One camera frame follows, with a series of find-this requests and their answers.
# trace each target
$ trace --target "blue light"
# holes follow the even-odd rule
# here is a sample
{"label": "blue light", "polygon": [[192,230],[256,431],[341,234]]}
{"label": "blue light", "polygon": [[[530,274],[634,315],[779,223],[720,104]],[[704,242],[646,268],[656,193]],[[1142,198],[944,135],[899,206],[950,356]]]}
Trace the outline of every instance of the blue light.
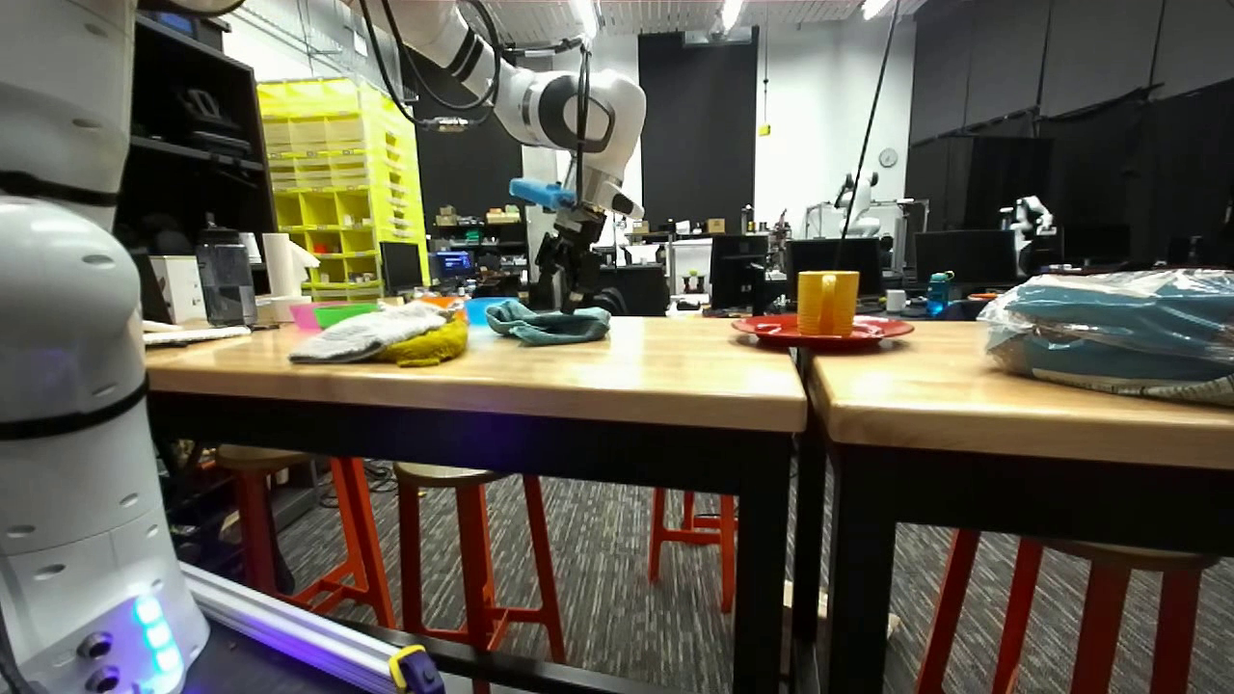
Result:
{"label": "blue light", "polygon": [[161,648],[156,661],[157,661],[157,673],[165,673],[165,676],[180,673],[180,653],[177,648]]}
{"label": "blue light", "polygon": [[175,694],[180,685],[180,676],[157,676],[141,694]]}
{"label": "blue light", "polygon": [[169,643],[169,628],[157,621],[157,625],[150,625],[148,628],[148,643],[157,653],[157,648],[165,648]]}
{"label": "blue light", "polygon": [[156,595],[143,595],[143,598],[135,603],[135,610],[141,610],[141,621],[143,621],[143,625],[161,621],[161,604],[157,604]]}

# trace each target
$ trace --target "ceiling light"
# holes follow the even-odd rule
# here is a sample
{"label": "ceiling light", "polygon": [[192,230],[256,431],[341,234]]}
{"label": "ceiling light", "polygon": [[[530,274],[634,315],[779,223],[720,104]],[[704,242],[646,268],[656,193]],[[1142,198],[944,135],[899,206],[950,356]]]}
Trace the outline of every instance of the ceiling light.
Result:
{"label": "ceiling light", "polygon": [[889,0],[863,0],[863,5],[860,5],[860,14],[863,14],[863,21],[875,21],[885,9],[889,9]]}
{"label": "ceiling light", "polygon": [[724,36],[737,26],[737,21],[742,21],[742,5],[746,5],[746,0],[724,0],[724,13],[720,13],[720,26],[724,26]]}
{"label": "ceiling light", "polygon": [[601,21],[593,14],[593,0],[571,0],[571,13],[580,21],[580,38],[593,43],[593,36],[601,30]]}

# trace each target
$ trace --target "yellow object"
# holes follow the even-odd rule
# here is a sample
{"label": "yellow object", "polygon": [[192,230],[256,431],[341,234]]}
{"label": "yellow object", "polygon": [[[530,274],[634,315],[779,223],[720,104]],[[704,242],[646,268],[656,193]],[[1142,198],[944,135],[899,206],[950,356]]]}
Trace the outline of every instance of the yellow object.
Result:
{"label": "yellow object", "polygon": [[420,643],[408,643],[408,648],[399,648],[391,661],[387,661],[387,676],[394,681],[399,694],[408,689],[408,678],[400,676],[400,662],[407,661],[416,661],[416,655],[430,655]]}
{"label": "yellow object", "polygon": [[800,332],[850,334],[857,315],[857,270],[801,270],[800,274]]}
{"label": "yellow object", "polygon": [[382,296],[382,242],[426,246],[416,126],[364,81],[309,76],[258,84],[276,221],[319,257],[309,296]]}
{"label": "yellow object", "polygon": [[435,332],[382,349],[382,360],[399,368],[441,368],[461,356],[466,356],[466,314],[452,314],[452,322]]}
{"label": "yellow object", "polygon": [[823,270],[800,274],[800,332],[823,334]]}

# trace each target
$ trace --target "computer monitor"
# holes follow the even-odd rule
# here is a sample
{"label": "computer monitor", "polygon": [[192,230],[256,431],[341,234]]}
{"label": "computer monitor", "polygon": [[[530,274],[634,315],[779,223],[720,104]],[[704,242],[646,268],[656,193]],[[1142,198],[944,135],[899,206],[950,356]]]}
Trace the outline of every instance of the computer monitor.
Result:
{"label": "computer monitor", "polygon": [[769,234],[710,238],[710,308],[756,308],[764,292]]}
{"label": "computer monitor", "polygon": [[420,290],[420,246],[416,242],[382,242],[382,290],[387,296]]}
{"label": "computer monitor", "polygon": [[1015,234],[994,229],[920,234],[920,283],[938,270],[953,270],[957,287],[974,290],[1015,287]]}
{"label": "computer monitor", "polygon": [[476,274],[470,252],[435,252],[435,283],[462,287]]}
{"label": "computer monitor", "polygon": [[786,292],[800,302],[801,270],[860,270],[860,292],[885,292],[885,238],[794,238],[786,242]]}

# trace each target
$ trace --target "blue cloth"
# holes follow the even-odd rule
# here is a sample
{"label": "blue cloth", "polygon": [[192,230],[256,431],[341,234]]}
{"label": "blue cloth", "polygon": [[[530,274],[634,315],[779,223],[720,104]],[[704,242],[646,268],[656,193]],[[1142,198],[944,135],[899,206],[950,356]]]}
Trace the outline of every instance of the blue cloth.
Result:
{"label": "blue cloth", "polygon": [[519,338],[525,349],[557,349],[557,343],[593,343],[611,334],[611,314],[606,308],[574,308],[565,314],[533,314],[521,302],[492,304],[492,329],[506,338]]}

